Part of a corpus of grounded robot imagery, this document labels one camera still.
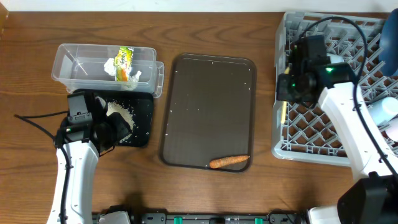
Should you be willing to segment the yellow plastic spoon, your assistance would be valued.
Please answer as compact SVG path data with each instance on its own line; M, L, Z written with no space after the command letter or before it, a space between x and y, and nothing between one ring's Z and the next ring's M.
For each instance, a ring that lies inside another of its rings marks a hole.
M290 68L287 67L284 71L285 74L289 74ZM286 113L287 113L287 101L282 102L282 111L281 111L281 117L280 117L280 123L284 124L286 120Z

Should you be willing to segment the white rice pile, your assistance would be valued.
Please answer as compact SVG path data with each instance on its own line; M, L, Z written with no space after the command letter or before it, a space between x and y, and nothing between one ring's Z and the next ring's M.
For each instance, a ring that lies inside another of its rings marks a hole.
M128 109L124 108L117 102L108 102L108 110L106 112L107 116L110 116L113 113L119 113L123 119L127 122L130 127L131 133L122 138L119 143L128 142L128 139L132 136L132 132L134 130L134 121L132 119L132 114Z

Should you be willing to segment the black plastic bin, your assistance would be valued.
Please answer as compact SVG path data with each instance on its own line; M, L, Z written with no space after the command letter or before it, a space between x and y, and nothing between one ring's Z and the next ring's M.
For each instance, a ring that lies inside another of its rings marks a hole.
M105 102L117 102L132 114L134 130L128 142L118 143L118 146L144 147L150 139L152 115L154 112L154 98L150 93L116 90L77 89L79 92L93 93Z

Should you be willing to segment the light blue bowl with rice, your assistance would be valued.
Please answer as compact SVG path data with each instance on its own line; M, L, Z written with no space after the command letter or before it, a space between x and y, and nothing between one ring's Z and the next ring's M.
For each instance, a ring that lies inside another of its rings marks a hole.
M326 55L330 58L331 64L345 62L342 56L331 54L331 53L327 53Z

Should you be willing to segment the white tissue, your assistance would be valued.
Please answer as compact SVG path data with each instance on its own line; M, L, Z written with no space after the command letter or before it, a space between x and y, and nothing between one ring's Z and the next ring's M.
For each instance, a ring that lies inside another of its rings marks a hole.
M114 67L114 58L109 58L106 61L106 63L104 64L104 70L109 76L114 77L115 81L118 82L116 80L116 69ZM121 83L123 90L133 91L138 86L139 78L142 75L142 72L138 70L134 75L131 75L131 72L129 74L129 80L127 82L119 82Z

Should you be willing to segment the yellow green snack wrapper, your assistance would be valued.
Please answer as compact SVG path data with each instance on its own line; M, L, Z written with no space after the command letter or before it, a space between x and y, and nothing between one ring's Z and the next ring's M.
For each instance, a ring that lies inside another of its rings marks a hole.
M120 47L117 56L114 58L114 67L116 69L116 80L118 82L127 82L132 68L132 57L134 49L129 47Z

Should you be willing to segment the clear plastic bin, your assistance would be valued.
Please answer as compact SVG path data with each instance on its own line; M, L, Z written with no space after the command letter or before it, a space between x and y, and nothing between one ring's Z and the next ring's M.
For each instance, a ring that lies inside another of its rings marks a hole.
M160 97L165 78L164 64L156 59L157 52L150 47L62 44L55 56L52 78L63 83L70 93L77 89L128 91L123 90L121 83L104 70L106 61L115 58L120 47L134 49L131 75L138 70L142 72L138 86L133 91Z

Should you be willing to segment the orange carrot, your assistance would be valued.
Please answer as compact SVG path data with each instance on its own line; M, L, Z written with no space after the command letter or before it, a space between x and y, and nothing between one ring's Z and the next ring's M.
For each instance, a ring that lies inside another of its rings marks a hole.
M240 162L244 162L244 161L248 160L249 158L250 158L249 155L223 157L220 159L212 160L209 163L209 166L212 169L219 169L224 166L229 166L229 165L237 164Z

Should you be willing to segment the light blue cup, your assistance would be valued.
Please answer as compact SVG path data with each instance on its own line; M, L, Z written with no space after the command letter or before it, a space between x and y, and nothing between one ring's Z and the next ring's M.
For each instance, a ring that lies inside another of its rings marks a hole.
M385 97L371 103L368 110L374 123L377 126L383 126L397 115L397 99Z

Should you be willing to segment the dark blue plate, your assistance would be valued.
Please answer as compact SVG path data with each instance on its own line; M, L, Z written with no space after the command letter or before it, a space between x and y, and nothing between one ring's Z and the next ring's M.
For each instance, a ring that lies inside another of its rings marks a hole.
M381 72L386 77L397 76L397 9L394 9L384 23L379 42L382 52L379 59L385 62Z

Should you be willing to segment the pink cup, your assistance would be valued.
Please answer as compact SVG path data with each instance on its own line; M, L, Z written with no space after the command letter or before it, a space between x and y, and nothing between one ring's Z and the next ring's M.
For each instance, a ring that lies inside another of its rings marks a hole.
M398 141L398 118L394 118L388 122L385 132L389 139L394 142Z

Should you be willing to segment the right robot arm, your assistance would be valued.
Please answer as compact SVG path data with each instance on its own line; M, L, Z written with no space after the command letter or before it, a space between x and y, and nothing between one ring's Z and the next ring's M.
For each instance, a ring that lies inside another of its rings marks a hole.
M372 120L348 63L331 63L321 35L294 42L276 98L314 103L328 116L348 156L354 185L336 205L311 208L308 223L397 223L397 157Z

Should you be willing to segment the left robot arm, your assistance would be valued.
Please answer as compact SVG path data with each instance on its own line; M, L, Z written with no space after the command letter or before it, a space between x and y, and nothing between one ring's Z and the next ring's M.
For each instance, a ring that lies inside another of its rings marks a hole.
M90 91L68 95L68 113L53 141L57 180L48 223L91 223L95 169L100 154L132 133L119 114Z

